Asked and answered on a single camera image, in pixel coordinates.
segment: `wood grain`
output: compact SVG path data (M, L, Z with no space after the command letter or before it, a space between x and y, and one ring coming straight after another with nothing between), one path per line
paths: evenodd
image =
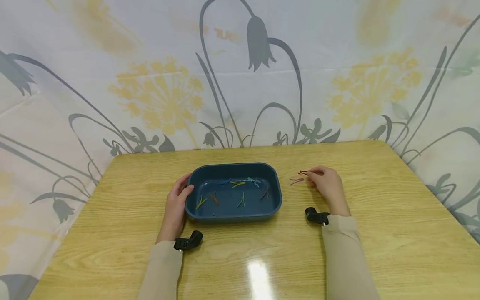
M30 299L134 300L165 198L182 174L206 164L262 161L275 168L283 204L264 223L200 225L184 255L179 299L324 299L320 227L326 210L298 170L318 164L342 176L382 299L478 299L480 247L390 149L378 141L184 151L116 157Z

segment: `wrist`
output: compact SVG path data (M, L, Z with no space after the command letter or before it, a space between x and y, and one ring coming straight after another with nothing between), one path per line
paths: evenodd
M176 234L173 233L172 230L168 230L167 228L162 228L158 232L158 236L156 238L156 243L160 243L161 241L175 241L177 238Z
M346 200L329 202L328 208L332 215L351 216L350 208Z

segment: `forearm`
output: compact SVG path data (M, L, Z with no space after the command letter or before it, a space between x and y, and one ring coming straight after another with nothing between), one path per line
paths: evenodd
M380 299L368 270L357 223L351 216L328 216L322 227L328 300Z
M183 253L174 242L161 241L152 247L144 282L137 300L176 300Z

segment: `black wristband device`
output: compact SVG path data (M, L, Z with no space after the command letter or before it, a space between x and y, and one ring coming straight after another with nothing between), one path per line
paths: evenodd
M328 225L328 215L329 213L327 212L317 213L315 207L307 207L305 209L305 216L307 217L307 220L312 223L322 224L323 226Z
M189 239L177 238L175 239L175 244L173 248L179 251L186 251L198 247L202 242L204 235L198 230L194 230Z

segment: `printed fabric backdrop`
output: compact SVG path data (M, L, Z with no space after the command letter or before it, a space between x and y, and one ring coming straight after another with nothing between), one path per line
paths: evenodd
M385 141L480 242L477 0L6 0L0 16L0 299L28 298L128 153Z

